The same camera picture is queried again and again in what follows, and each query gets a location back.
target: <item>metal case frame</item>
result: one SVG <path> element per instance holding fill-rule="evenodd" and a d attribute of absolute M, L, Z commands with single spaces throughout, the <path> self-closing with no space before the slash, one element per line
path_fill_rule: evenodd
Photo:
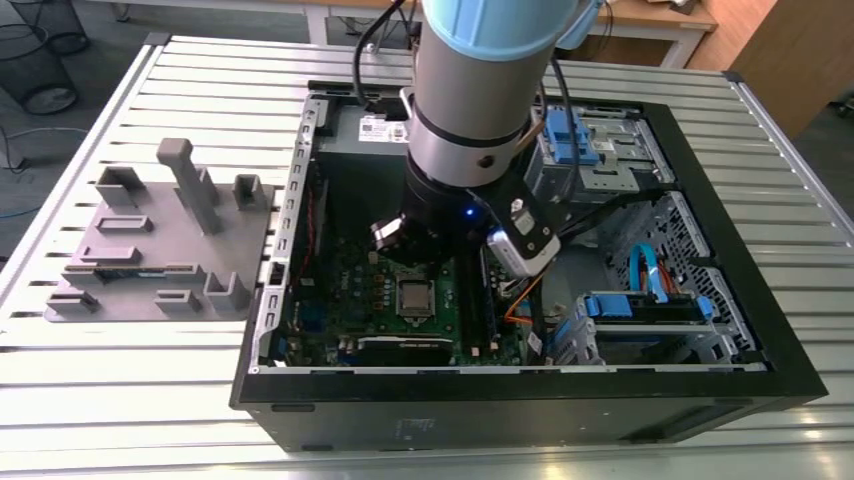
<path fill-rule="evenodd" d="M 753 361 L 767 362 L 768 371 L 258 374 L 252 345 L 257 322 L 266 317 L 258 310 L 272 303 L 260 291 L 231 406 L 250 411 L 286 450 L 673 442 L 751 413 L 783 410 L 827 395 L 671 108 L 580 101 L 644 112 L 707 237 L 711 262 L 727 277 L 760 344 Z M 302 128 L 296 148 L 284 209 L 288 229 L 297 223 L 289 215 L 301 211 L 302 184 L 296 176 L 301 171 L 305 175 L 313 132 L 314 123 Z M 277 255 L 290 255 L 290 248 L 277 245 L 274 262 Z"/>

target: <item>gray floor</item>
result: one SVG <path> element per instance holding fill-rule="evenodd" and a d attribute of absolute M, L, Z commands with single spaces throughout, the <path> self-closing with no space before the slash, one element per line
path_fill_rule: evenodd
<path fill-rule="evenodd" d="M 131 22 L 123 24 L 114 21 L 105 3 L 78 1 L 77 8 L 93 40 L 87 51 L 66 59 L 81 90 L 81 102 L 69 112 L 34 117 L 26 115 L 0 92 L 0 125 L 10 134 L 45 126 L 89 129 L 151 31 L 252 40 L 309 41 L 306 21 L 300 15 L 137 5 L 131 10 Z M 0 24 L 19 22 L 9 3 L 0 2 Z M 341 22 L 330 23 L 332 43 L 356 44 L 356 37 L 348 36 L 345 30 Z M 404 41 L 404 29 L 398 28 L 385 44 L 402 47 Z M 31 168 L 19 176 L 0 168 L 0 216 L 42 204 L 81 139 L 82 135 L 77 133 L 51 132 L 14 142 L 30 159 Z M 797 146 L 849 214 L 854 214 L 854 118 L 839 119 L 828 110 L 799 138 Z M 0 257 L 11 254 L 31 220 L 33 215 L 0 219 Z"/>

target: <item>metal slatted table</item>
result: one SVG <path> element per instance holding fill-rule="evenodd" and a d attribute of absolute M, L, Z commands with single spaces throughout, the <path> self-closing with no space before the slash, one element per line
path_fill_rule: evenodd
<path fill-rule="evenodd" d="M 0 274 L 0 473 L 851 478 L 854 229 L 751 91 L 717 73 L 565 67 L 580 97 L 672 106 L 831 389 L 804 408 L 664 447 L 289 455 L 229 408 L 244 322 L 45 320 L 101 201 L 93 183 L 105 166 L 169 178 L 157 145 L 186 137 L 214 181 L 257 173 L 280 187 L 281 204 L 308 81 L 350 81 L 350 61 L 346 47 L 305 44 L 174 37 L 143 47 Z M 409 53 L 366 56 L 364 74 L 409 84 Z M 557 95 L 556 79 L 546 84 Z"/>

